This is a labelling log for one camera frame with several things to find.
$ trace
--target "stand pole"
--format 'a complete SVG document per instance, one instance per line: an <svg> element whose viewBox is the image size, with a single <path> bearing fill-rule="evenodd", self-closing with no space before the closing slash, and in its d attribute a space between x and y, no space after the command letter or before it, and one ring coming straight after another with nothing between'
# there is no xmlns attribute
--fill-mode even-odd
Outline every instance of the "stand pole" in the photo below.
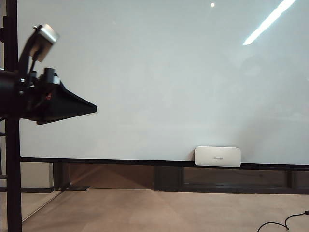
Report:
<svg viewBox="0 0 309 232"><path fill-rule="evenodd" d="M6 0L4 27L4 68L14 71L18 64L17 0ZM5 120L6 189L8 232L22 232L19 119Z"/></svg>
<svg viewBox="0 0 309 232"><path fill-rule="evenodd" d="M22 232L19 120L5 120L8 232Z"/></svg>

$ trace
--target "tiled floor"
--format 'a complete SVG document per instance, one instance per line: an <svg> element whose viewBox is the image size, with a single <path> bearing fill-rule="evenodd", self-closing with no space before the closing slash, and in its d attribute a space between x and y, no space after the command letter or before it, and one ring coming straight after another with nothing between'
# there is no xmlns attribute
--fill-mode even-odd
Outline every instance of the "tiled floor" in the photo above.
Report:
<svg viewBox="0 0 309 232"><path fill-rule="evenodd" d="M22 219L27 218L59 193L59 191L52 193L22 193ZM0 232L7 231L6 215L6 193L0 193Z"/></svg>
<svg viewBox="0 0 309 232"><path fill-rule="evenodd" d="M212 194L90 189L64 192L23 224L24 232L255 232L309 210L309 195ZM289 220L307 232L309 216ZM268 225L261 232L285 232Z"/></svg>

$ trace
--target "baseboard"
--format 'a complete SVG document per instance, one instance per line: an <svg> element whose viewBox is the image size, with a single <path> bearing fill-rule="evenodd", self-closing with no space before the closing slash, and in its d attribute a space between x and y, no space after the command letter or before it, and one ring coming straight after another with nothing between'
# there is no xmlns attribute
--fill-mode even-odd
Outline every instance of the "baseboard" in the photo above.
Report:
<svg viewBox="0 0 309 232"><path fill-rule="evenodd" d="M54 186L50 188L21 188L23 193L51 193L54 190ZM0 187L0 192L6 192L6 187Z"/></svg>

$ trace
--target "whiteboard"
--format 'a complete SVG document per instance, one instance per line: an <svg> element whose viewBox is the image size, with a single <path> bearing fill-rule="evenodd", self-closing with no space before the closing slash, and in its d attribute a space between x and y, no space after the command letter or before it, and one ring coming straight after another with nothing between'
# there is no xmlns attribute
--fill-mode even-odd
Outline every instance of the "whiteboard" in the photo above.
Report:
<svg viewBox="0 0 309 232"><path fill-rule="evenodd" d="M309 164L309 1L243 45L281 2L19 0L19 52L51 25L61 38L35 70L98 106L21 120L21 156L192 161L196 146L232 146L243 163Z"/></svg>

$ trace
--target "white rectangular box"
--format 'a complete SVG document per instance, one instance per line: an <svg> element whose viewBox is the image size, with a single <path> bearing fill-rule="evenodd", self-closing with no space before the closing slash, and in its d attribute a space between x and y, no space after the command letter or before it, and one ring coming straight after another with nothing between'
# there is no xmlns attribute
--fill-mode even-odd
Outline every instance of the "white rectangular box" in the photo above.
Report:
<svg viewBox="0 0 309 232"><path fill-rule="evenodd" d="M240 167L241 150L237 147L198 146L194 151L198 166Z"/></svg>

